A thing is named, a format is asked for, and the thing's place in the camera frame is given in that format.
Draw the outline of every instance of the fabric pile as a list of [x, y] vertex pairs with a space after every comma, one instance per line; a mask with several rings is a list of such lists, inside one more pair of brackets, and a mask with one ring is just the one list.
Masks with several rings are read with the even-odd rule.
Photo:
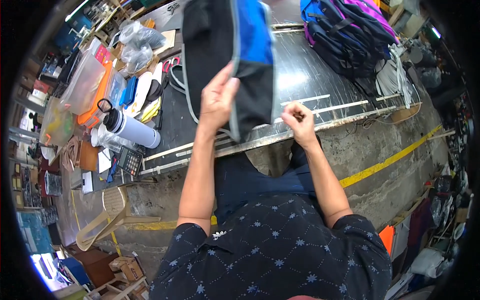
[[389, 47], [390, 60], [381, 60], [375, 66], [377, 77], [375, 85], [377, 93], [382, 96], [400, 94], [403, 96], [405, 106], [410, 108], [412, 103], [412, 84], [407, 78], [407, 73], [403, 69], [402, 62], [398, 56], [396, 45]]

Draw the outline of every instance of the plastic chair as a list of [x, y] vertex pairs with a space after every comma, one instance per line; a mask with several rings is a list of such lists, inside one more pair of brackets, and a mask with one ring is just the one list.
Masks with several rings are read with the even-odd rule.
[[[78, 248], [82, 251], [87, 251], [95, 241], [103, 239], [122, 224], [160, 221], [160, 217], [157, 216], [132, 216], [130, 213], [127, 189], [125, 187], [115, 187], [103, 190], [102, 201], [104, 210], [92, 222], [77, 233], [75, 240]], [[108, 218], [111, 219], [111, 222], [103, 227], [99, 233], [93, 237], [85, 238], [90, 231]]]

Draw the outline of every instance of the orange sheet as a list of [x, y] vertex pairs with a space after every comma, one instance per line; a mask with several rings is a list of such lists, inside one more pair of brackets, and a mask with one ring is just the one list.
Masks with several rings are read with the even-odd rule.
[[395, 228], [393, 226], [388, 225], [385, 227], [382, 232], [380, 232], [379, 236], [384, 242], [385, 248], [387, 248], [388, 254], [391, 255], [392, 253], [392, 243], [393, 243], [393, 235], [395, 234]]

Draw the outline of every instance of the dark blue pants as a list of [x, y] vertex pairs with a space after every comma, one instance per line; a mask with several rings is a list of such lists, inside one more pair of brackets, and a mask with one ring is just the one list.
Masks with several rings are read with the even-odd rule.
[[258, 195], [262, 194], [306, 194], [315, 199], [314, 204], [317, 206], [305, 151], [297, 142], [293, 142], [291, 151], [290, 163], [279, 178], [271, 178], [260, 173], [245, 153], [217, 158], [215, 160], [217, 209], [214, 213], [218, 223], [222, 224], [238, 208], [250, 200], [258, 200]]

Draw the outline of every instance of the black shirt with blue flower print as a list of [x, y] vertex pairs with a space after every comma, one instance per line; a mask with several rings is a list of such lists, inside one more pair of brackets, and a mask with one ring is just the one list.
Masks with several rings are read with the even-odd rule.
[[366, 218], [344, 216], [329, 229], [306, 195], [258, 196], [210, 237], [178, 226], [150, 299], [383, 299], [391, 276]]

